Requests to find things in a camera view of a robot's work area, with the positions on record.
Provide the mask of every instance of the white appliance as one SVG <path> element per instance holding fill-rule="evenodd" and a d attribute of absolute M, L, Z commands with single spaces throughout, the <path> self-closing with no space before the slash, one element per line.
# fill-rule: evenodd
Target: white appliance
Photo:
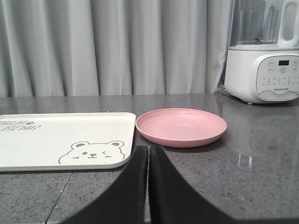
<path fill-rule="evenodd" d="M 224 87 L 248 103 L 299 96 L 299 0 L 235 0 Z"/>

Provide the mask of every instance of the bear face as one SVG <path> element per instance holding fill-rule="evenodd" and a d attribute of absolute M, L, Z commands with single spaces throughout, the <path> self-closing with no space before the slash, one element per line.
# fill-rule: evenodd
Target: bear face
<path fill-rule="evenodd" d="M 59 164 L 101 164 L 121 161 L 125 155 L 121 152 L 122 141 L 108 143 L 89 143 L 80 141 L 72 144 L 71 150 L 61 156 Z"/>

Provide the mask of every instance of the control panel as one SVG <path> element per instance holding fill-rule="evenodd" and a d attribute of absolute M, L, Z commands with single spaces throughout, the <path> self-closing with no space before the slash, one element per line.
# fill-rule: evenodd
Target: control panel
<path fill-rule="evenodd" d="M 265 100 L 289 100 L 299 95 L 299 56 L 271 56 L 257 70 L 256 92 Z"/>

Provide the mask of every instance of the gray countertop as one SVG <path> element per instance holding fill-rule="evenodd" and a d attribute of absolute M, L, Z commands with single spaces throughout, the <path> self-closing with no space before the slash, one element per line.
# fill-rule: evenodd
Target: gray countertop
<path fill-rule="evenodd" d="M 174 107 L 212 112 L 228 124 L 210 145 L 165 147 L 197 192 L 236 219 L 299 218 L 298 100 L 248 105 L 222 93 L 0 98 L 0 115 L 109 111 L 139 117 Z M 134 145 L 151 143 L 135 130 Z M 0 173 L 0 223 L 58 223 L 107 189 L 122 169 Z"/>

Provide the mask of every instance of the plate rim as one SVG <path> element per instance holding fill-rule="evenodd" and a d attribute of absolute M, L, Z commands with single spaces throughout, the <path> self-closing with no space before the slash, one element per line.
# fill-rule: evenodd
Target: plate rim
<path fill-rule="evenodd" d="M 225 128 L 224 128 L 224 130 L 221 131 L 219 134 L 213 135 L 213 136 L 211 136 L 211 137 L 209 137 L 209 138 L 193 139 L 193 140 L 176 140 L 176 139 L 160 138 L 160 137 L 157 137 L 157 136 L 148 134 L 148 133 L 144 132 L 144 131 L 138 126 L 137 122 L 140 120 L 140 118 L 144 118 L 146 115 L 151 114 L 151 113 L 154 113 L 154 112 L 158 112 L 158 111 L 166 111 L 166 110 L 168 110 L 168 111 L 174 111 L 174 110 L 186 110 L 186 111 L 203 112 L 203 113 L 206 113 L 206 114 L 209 114 L 209 115 L 212 115 L 212 116 L 216 117 L 218 120 L 221 120 L 221 121 L 223 122 Z M 145 134 L 145 135 L 150 136 L 151 138 L 154 138 L 154 139 L 158 139 L 158 140 L 166 140 L 166 141 L 171 141 L 171 142 L 196 142 L 196 141 L 204 141 L 204 140 L 208 140 L 208 139 L 213 139 L 213 138 L 217 138 L 218 136 L 221 136 L 221 135 L 226 131 L 226 129 L 227 129 L 227 123 L 226 123 L 226 121 L 225 121 L 222 117 L 220 117 L 220 116 L 218 116 L 218 115 L 216 115 L 216 114 L 214 114 L 214 113 L 211 113 L 211 112 L 207 112 L 207 111 L 203 111 L 203 110 L 197 110 L 197 109 L 192 109 L 192 108 L 183 108 L 183 107 L 182 107 L 182 108 L 180 108 L 180 107 L 175 107 L 175 108 L 164 108 L 164 109 L 157 109 L 157 110 L 153 110 L 153 111 L 146 112 L 146 113 L 140 115 L 140 116 L 136 119 L 135 126 L 136 126 L 137 130 L 140 132 L 140 134 L 142 134 L 142 135 Z"/>

